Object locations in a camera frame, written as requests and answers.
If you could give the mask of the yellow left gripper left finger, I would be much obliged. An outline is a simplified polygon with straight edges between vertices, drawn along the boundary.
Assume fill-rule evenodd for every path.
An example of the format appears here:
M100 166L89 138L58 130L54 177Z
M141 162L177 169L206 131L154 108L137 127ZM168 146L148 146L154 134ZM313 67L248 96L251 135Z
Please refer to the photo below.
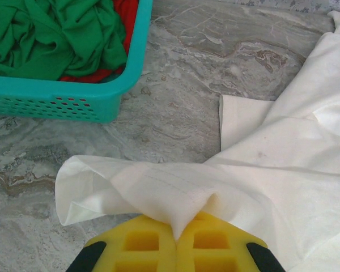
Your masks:
M90 239L67 271L175 271L168 224L140 215Z

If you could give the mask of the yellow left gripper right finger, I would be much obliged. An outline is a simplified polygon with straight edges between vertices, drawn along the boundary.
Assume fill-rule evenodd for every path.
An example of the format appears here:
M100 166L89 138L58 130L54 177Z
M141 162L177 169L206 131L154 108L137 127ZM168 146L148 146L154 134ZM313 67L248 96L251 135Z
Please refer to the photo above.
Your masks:
M177 242L177 271L285 271L267 244L205 212Z

